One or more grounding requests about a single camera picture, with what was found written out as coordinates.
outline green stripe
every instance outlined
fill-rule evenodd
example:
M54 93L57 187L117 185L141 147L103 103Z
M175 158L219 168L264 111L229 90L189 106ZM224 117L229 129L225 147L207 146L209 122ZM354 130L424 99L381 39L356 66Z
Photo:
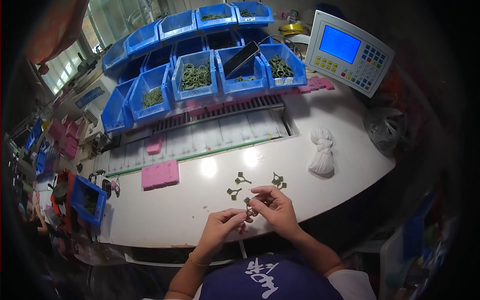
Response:
M231 147L222 148L222 149L218 149L218 150L207 151L207 152L203 152L203 153L199 153L199 154L195 154L195 155L191 155L191 156L182 157L182 158L177 159L177 161L183 161L183 160L197 158L197 157L201 157L201 156L205 156L205 155L215 154L215 153L218 153L218 152L228 151L228 150L232 150L232 149L236 149L236 148L240 148L240 147L245 147L245 146L250 146L250 145L259 144L259 143L263 143L263 142L268 142L270 140L272 140L272 139L264 139L264 140L254 141L254 142L243 143L243 144L240 144L240 145L237 145L237 146L231 146ZM127 170L127 171L108 174L108 175L105 175L105 176L107 178L114 177L114 176L119 176L119 175L128 174L128 173L132 173L132 172L136 172L136 171L141 171L142 168L143 167L135 168L135 169Z

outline blue lcd screen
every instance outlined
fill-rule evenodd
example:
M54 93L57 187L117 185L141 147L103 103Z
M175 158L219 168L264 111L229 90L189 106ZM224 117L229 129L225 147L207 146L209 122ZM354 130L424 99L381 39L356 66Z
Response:
M335 28L325 25L320 50L330 53L341 60L353 63L360 47L360 41Z

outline person's right hand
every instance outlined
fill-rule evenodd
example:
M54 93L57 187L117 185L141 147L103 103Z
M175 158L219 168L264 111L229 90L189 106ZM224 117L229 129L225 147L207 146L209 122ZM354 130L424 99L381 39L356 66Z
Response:
M272 225L274 231L287 240L300 232L292 201L276 186L259 186L250 190L257 194L250 200L253 216L261 214Z

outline hand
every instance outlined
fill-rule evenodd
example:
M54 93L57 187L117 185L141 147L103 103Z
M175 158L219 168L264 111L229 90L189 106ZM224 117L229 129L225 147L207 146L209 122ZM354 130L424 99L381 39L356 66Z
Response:
M251 215L252 212L247 213L245 209L237 208L209 214L202 237L192 253L192 259L199 264L210 263L213 256L222 249L231 231L237 231L239 234L248 232L245 221L253 222Z
M300 232L292 201L276 186L259 186L250 190L258 195L250 200L253 216L261 214L280 236L291 240Z

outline smartphone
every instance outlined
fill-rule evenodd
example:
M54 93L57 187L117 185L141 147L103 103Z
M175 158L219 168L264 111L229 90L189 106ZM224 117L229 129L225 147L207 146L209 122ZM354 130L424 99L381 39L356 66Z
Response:
M236 70L240 69L250 58L260 52L257 43L251 41L242 50L235 54L229 61L223 65L223 71L225 72L225 78L228 79Z

